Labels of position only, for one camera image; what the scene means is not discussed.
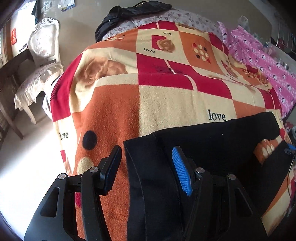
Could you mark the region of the black pants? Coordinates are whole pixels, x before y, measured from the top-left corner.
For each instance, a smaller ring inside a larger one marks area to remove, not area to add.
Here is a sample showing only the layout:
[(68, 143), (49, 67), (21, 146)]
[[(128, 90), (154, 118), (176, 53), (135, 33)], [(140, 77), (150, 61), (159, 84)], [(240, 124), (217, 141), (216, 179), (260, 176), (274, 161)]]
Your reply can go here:
[(128, 240), (267, 240), (262, 216), (295, 152), (270, 112), (167, 128), (124, 142), (130, 205)]

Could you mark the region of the white floral bed sheet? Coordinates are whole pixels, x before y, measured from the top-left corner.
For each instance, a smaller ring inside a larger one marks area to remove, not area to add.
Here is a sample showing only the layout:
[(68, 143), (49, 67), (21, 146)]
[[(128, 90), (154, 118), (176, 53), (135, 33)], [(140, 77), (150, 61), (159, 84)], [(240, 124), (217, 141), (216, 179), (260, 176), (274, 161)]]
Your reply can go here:
[(115, 27), (103, 34), (102, 40), (111, 38), (117, 34), (157, 21), (168, 21), (188, 26), (204, 32), (215, 34), (220, 40), (223, 40), (222, 33), (217, 22), (213, 22), (204, 16), (191, 13), (182, 9), (170, 9), (154, 15), (136, 16), (131, 20), (121, 20)]

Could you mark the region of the dark wooden table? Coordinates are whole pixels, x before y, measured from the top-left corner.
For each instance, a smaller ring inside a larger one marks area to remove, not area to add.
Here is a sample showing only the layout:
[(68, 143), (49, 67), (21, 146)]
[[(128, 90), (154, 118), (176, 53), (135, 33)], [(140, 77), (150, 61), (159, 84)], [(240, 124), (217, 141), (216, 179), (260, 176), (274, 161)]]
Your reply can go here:
[(26, 60), (33, 62), (33, 57), (29, 49), (25, 49), (1, 67), (1, 115), (8, 123), (10, 129), (21, 140), (23, 139), (23, 134), (12, 119), (15, 116), (15, 111), (12, 107), (12, 93), (16, 93), (16, 89), (19, 87), (19, 79), (16, 74), (19, 66)]

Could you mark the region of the orange red patterned blanket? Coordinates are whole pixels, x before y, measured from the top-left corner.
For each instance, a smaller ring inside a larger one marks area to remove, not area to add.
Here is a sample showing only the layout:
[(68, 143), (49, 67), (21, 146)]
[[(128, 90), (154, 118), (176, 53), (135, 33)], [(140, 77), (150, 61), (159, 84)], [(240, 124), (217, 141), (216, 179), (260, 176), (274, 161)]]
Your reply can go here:
[[(128, 240), (125, 141), (270, 112), (280, 133), (260, 142), (255, 154), (263, 162), (281, 142), (291, 144), (280, 100), (260, 70), (234, 60), (214, 34), (167, 21), (86, 48), (58, 80), (50, 104), (68, 176), (121, 147), (112, 190), (100, 197), (110, 240)], [(262, 222), (267, 240), (295, 240), (295, 157)]]

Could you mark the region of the pink penguin print quilt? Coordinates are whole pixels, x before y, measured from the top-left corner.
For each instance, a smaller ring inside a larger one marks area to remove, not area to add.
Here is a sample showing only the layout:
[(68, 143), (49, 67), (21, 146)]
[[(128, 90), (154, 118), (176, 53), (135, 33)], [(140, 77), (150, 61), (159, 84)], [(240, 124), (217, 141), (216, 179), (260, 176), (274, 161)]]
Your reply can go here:
[(280, 100), (282, 115), (286, 118), (295, 106), (295, 75), (264, 52), (263, 45), (243, 27), (227, 30), (222, 22), (217, 24), (232, 57), (240, 63), (260, 70), (273, 86)]

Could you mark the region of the wall calendar poster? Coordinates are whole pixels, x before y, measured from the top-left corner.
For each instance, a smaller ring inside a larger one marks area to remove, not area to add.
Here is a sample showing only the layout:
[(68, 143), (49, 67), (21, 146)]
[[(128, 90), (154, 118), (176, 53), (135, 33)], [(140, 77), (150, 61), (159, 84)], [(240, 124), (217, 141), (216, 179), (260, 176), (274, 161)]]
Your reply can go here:
[(76, 6), (75, 0), (61, 0), (61, 11), (67, 11)]

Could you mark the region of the black garment on bed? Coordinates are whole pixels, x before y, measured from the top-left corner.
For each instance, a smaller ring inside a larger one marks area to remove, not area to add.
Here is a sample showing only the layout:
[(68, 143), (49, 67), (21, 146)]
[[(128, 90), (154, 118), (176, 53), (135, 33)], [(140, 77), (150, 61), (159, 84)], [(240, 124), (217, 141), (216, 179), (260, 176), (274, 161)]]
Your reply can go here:
[(141, 1), (130, 8), (114, 6), (95, 31), (95, 42), (102, 41), (103, 37), (119, 23), (131, 20), (137, 16), (158, 14), (171, 9), (171, 4), (160, 1)]

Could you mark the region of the white chair with lace cover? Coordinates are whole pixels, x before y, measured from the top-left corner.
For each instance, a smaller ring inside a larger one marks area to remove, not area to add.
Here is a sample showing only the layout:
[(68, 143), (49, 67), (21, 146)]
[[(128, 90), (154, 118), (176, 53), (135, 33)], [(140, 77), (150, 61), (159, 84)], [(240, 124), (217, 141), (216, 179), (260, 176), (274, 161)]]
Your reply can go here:
[(15, 108), (24, 110), (31, 122), (36, 120), (29, 106), (36, 102), (37, 96), (45, 93), (42, 108), (52, 118), (50, 97), (57, 80), (64, 73), (59, 53), (60, 24), (55, 18), (44, 18), (30, 35), (28, 50), (36, 70), (25, 79), (15, 94)]

